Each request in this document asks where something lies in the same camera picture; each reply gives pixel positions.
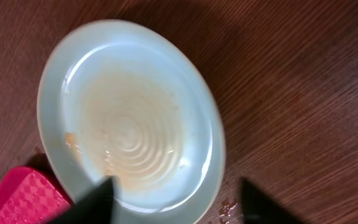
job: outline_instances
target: blurry black object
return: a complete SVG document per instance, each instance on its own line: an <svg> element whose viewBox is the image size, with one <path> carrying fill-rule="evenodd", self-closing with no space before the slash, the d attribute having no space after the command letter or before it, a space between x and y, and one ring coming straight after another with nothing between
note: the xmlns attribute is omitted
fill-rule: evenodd
<svg viewBox="0 0 358 224"><path fill-rule="evenodd" d="M112 178L109 178L48 224L110 224L113 206L113 182Z"/></svg>
<svg viewBox="0 0 358 224"><path fill-rule="evenodd" d="M247 179L242 179L241 184L241 206L246 224L303 223L266 196ZM48 224L110 224L113 207L113 180L110 178L92 190L63 215L48 222Z"/></svg>
<svg viewBox="0 0 358 224"><path fill-rule="evenodd" d="M303 223L261 192L249 180L242 179L241 184L241 207L246 224Z"/></svg>

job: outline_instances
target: table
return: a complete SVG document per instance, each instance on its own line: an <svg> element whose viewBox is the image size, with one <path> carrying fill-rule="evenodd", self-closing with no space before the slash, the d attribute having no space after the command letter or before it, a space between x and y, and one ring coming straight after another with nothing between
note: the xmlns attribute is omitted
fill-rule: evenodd
<svg viewBox="0 0 358 224"><path fill-rule="evenodd" d="M358 223L358 0L0 0L0 180L44 150L36 101L48 56L98 19L158 32L210 87L227 159L200 223L220 223L240 177L310 223Z"/></svg>

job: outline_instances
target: pink object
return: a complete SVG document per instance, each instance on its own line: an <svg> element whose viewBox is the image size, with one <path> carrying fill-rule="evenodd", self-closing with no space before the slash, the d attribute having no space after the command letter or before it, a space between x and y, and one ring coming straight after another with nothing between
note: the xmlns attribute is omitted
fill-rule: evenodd
<svg viewBox="0 0 358 224"><path fill-rule="evenodd" d="M51 180L30 167L11 169L0 183L0 224L45 223L64 212L70 200Z"/></svg>

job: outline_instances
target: rippling liquid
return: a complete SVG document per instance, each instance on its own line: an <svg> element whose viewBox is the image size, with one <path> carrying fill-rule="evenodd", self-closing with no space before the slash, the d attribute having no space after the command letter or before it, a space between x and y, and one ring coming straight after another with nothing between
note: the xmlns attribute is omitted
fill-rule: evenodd
<svg viewBox="0 0 358 224"><path fill-rule="evenodd" d="M169 91L130 74L106 74L80 96L81 150L124 190L158 187L175 173L183 149L180 111Z"/></svg>

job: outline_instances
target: plate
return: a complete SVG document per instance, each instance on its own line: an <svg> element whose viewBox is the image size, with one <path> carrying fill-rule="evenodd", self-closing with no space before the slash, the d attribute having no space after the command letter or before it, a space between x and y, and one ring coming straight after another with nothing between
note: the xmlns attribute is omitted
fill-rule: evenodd
<svg viewBox="0 0 358 224"><path fill-rule="evenodd" d="M224 132L212 94L173 44L140 25L96 21L69 33L42 74L37 119L74 201L118 177L115 223L195 223L221 185Z"/></svg>

